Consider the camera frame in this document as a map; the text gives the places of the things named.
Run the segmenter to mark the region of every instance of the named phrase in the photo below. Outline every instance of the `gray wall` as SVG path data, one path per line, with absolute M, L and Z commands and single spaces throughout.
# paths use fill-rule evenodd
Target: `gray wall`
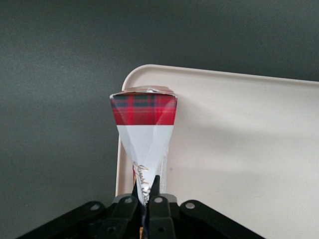
M 0 1 L 0 238 L 115 193 L 109 95 L 144 64 L 316 81 L 319 2 Z

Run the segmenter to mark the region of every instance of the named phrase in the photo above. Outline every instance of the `red plaid pattern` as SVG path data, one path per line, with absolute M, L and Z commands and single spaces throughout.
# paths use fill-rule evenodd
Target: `red plaid pattern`
M 117 125 L 173 125 L 177 98 L 163 94 L 123 94 L 111 99 Z

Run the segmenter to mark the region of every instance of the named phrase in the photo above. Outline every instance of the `plastic tray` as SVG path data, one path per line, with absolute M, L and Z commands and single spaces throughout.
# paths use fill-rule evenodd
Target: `plastic tray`
M 123 89 L 178 95 L 167 193 L 199 200 L 266 238 L 319 237 L 319 83 L 144 65 Z M 132 190 L 119 143 L 117 194 Z

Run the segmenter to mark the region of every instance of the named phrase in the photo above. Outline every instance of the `screw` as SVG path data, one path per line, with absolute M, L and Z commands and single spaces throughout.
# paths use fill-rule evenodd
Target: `screw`
M 195 208 L 195 204 L 194 203 L 186 203 L 185 207 L 187 209 L 194 209 Z
M 162 201 L 163 201 L 163 198 L 160 198 L 160 197 L 154 199 L 154 202 L 156 203 L 161 203 Z
M 90 208 L 90 210 L 91 211 L 95 211 L 95 210 L 98 210 L 100 208 L 100 205 L 99 204 L 94 204 L 91 208 Z

